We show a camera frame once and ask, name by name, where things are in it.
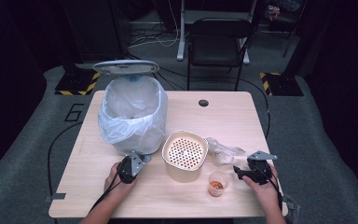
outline clear plastic cup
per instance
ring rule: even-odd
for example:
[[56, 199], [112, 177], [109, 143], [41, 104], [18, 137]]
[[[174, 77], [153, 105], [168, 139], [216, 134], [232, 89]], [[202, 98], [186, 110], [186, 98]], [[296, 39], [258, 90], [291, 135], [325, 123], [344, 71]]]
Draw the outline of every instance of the clear plastic cup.
[[209, 174], [208, 191], [214, 197], [220, 197], [228, 187], [229, 176], [226, 172], [216, 170]]

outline black chair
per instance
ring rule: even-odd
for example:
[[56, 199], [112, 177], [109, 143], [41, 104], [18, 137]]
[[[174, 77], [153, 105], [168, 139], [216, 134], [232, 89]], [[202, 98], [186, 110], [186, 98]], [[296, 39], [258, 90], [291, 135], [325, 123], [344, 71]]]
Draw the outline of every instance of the black chair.
[[235, 91], [240, 83], [246, 42], [241, 40], [251, 35], [252, 24], [241, 19], [208, 18], [195, 21], [189, 32], [187, 90], [190, 90], [190, 67], [238, 68]]

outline gray floor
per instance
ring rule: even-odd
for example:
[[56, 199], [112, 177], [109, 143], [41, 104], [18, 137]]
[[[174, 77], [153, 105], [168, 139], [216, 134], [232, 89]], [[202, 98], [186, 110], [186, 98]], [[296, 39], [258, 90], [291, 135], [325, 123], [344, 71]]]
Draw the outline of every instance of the gray floor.
[[[286, 58], [282, 57], [287, 43], [284, 35], [257, 33], [249, 49], [251, 63], [243, 67], [239, 91], [248, 91], [253, 95], [265, 133], [269, 125], [265, 99], [248, 82], [261, 89], [260, 72], [282, 72], [297, 40]], [[158, 76], [166, 91], [181, 90], [180, 87], [186, 86], [186, 58], [183, 62], [175, 60], [177, 45], [177, 41], [170, 47], [160, 43], [144, 44], [129, 48], [129, 52], [160, 65], [160, 74], [178, 85], [171, 86]], [[90, 67], [90, 64], [79, 66]], [[210, 74], [217, 70], [207, 71]], [[81, 111], [79, 122], [85, 117], [92, 98], [92, 95], [55, 95], [54, 88], [62, 75], [61, 67], [46, 72], [48, 87], [44, 99], [0, 162], [0, 223], [53, 223], [48, 216], [49, 203], [44, 202], [49, 195], [48, 150], [62, 131], [76, 124], [75, 121], [65, 121], [73, 104], [84, 104], [76, 108]], [[271, 153], [279, 156], [275, 165], [280, 173], [282, 188], [301, 206], [298, 223], [358, 223], [356, 177], [324, 132], [307, 83], [302, 77], [296, 79], [304, 92], [303, 97], [267, 97], [270, 113], [267, 141]], [[104, 90], [111, 80], [111, 77], [102, 75], [93, 92]], [[201, 83], [192, 87], [206, 89], [215, 88], [215, 85]], [[232, 85], [219, 87], [221, 90], [233, 89]], [[53, 191], [59, 184], [79, 128], [80, 125], [77, 125], [64, 132], [52, 145], [50, 171]], [[58, 219], [58, 223], [77, 223], [78, 220]], [[235, 223], [264, 223], [264, 219], [241, 218], [235, 219]]]

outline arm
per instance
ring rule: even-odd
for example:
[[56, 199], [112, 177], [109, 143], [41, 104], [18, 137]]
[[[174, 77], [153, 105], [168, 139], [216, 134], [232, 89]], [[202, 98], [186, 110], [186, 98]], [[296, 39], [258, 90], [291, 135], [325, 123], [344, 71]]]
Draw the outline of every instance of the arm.
[[[272, 173], [278, 177], [278, 173], [273, 166], [271, 166]], [[255, 197], [260, 202], [261, 207], [266, 214], [266, 222], [274, 223], [274, 224], [281, 224], [286, 223], [284, 217], [282, 215], [281, 209], [278, 205], [278, 194], [275, 188], [271, 185], [271, 183], [267, 183], [265, 185], [259, 185], [255, 183], [251, 178], [244, 175], [242, 177], [243, 181], [255, 192]]]
[[[110, 169], [110, 174], [105, 179], [103, 190], [106, 190], [109, 187], [110, 183], [113, 181], [118, 165], [119, 163], [117, 162]], [[117, 177], [113, 186], [115, 186], [119, 182], [120, 177]], [[98, 203], [94, 207], [94, 209], [89, 212], [89, 214], [85, 218], [83, 218], [80, 223], [107, 223], [113, 212], [116, 210], [119, 204], [127, 197], [135, 184], [136, 179], [131, 184], [118, 184], [100, 203]]]

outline wooden table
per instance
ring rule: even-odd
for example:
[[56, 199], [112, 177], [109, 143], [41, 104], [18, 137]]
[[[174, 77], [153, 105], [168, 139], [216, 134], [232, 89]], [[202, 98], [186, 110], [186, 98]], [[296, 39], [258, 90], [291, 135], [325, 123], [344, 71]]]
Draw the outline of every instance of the wooden table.
[[[215, 138], [227, 147], [241, 147], [246, 154], [257, 150], [269, 152], [252, 96], [244, 91], [167, 91], [168, 136], [176, 130], [187, 130], [203, 137]], [[53, 200], [52, 217], [84, 217], [103, 193], [103, 183], [113, 163], [121, 161], [112, 145], [100, 136], [98, 112], [103, 91], [95, 92], [74, 149], [66, 165], [57, 193], [63, 200]], [[202, 107], [199, 100], [207, 100]], [[174, 181], [167, 173], [160, 149], [138, 175], [137, 185], [112, 217], [196, 218], [196, 217], [262, 217], [264, 213], [252, 190], [240, 181], [232, 166], [213, 165], [208, 155], [200, 177], [191, 183]], [[246, 161], [240, 168], [246, 167]], [[225, 193], [218, 198], [209, 195], [208, 174], [223, 170], [230, 175]]]

